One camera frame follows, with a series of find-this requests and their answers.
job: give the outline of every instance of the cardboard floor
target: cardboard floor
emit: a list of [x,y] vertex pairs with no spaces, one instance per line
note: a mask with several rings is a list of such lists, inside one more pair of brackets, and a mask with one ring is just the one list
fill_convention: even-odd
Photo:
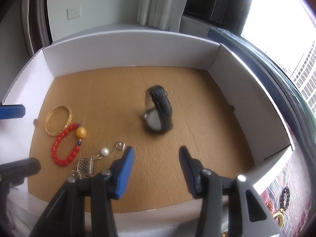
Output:
[[[161,85],[173,108],[173,129],[165,135],[147,133],[141,120],[145,90]],[[78,72],[53,81],[38,120],[30,157],[40,160],[40,172],[28,178],[29,193],[49,202],[75,169],[77,159],[59,167],[51,158],[55,141],[44,130],[48,112],[59,104],[73,112],[73,122],[87,130],[77,158],[90,158],[116,141],[135,149],[135,162],[126,193],[112,201],[114,213],[162,208],[192,199],[178,160],[186,145],[193,157],[218,175],[236,177],[254,166],[249,146],[232,107],[211,76],[202,70],[172,67],[121,67]],[[62,128],[66,111],[54,114],[51,131]],[[75,132],[59,146],[65,159],[76,144]],[[122,152],[115,151],[95,162],[95,173],[109,168]],[[90,200],[86,200],[90,211]]]

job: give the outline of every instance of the black bead bracelet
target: black bead bracelet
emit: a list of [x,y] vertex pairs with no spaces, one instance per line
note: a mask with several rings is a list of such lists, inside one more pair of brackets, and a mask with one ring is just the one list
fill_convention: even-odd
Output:
[[284,209],[284,211],[286,211],[289,207],[290,204],[290,189],[288,187],[285,187],[282,191],[282,194],[280,196],[280,208]]

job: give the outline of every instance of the white box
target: white box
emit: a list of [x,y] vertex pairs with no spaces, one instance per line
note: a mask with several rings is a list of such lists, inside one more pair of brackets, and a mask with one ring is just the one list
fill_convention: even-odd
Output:
[[[292,154],[294,145],[279,109],[257,77],[227,47],[165,31],[118,30],[58,42],[33,56],[4,99],[4,104],[24,104],[26,114],[22,119],[0,121],[0,164],[29,157],[33,120],[38,117],[55,77],[123,66],[175,66],[208,71],[228,103],[235,107],[235,116],[255,162],[246,175],[259,194]],[[27,180],[12,188],[8,195],[8,208],[31,226],[46,205],[47,202],[28,193]],[[200,207],[201,200],[192,200],[152,211],[115,214],[115,222],[120,236],[170,236],[179,226],[188,228],[187,235],[195,232],[190,225],[198,218]],[[86,228],[91,229],[89,213]]]

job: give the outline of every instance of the wall outlet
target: wall outlet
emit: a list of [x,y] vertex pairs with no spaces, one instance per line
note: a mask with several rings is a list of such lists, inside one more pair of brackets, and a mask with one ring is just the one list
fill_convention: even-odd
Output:
[[67,8],[68,20],[80,17],[80,4]]

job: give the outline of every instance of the blue gripper pad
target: blue gripper pad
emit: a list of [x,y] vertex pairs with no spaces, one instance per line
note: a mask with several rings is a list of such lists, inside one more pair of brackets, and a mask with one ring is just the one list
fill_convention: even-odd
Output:
[[126,187],[128,184],[128,180],[130,178],[130,174],[132,171],[133,163],[134,163],[135,151],[132,147],[128,146],[120,159],[119,171],[116,175],[117,184],[116,184],[116,191],[115,196],[116,199],[120,199],[122,195],[126,191]]
[[25,107],[22,104],[0,105],[0,119],[20,119],[25,115]]
[[203,170],[201,162],[191,157],[186,146],[181,146],[179,149],[179,162],[189,193],[193,198],[200,198],[203,192],[200,176]]

